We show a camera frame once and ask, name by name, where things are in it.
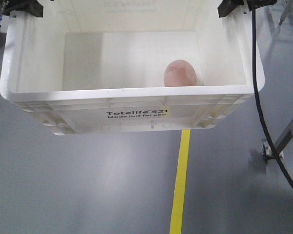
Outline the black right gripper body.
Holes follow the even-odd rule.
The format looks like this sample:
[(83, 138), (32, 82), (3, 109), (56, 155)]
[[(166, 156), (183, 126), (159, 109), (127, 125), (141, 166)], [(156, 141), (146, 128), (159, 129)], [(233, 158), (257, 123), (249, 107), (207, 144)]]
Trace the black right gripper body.
[[(277, 0), (255, 0), (254, 7), (252, 6), (252, 0), (247, 0), (248, 9), (251, 12), (253, 9), (258, 9), (264, 6), (270, 6), (277, 3)], [(217, 7), (218, 16), (224, 18), (228, 16), (238, 6), (244, 5), (244, 0), (223, 0)]]

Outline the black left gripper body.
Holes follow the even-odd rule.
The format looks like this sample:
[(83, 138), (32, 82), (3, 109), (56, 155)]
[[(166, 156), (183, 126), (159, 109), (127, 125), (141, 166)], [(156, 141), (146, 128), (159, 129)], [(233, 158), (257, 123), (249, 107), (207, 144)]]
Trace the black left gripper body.
[(9, 16), (12, 11), (24, 11), (35, 17), (43, 17), (43, 6), (37, 0), (0, 0), (0, 16)]

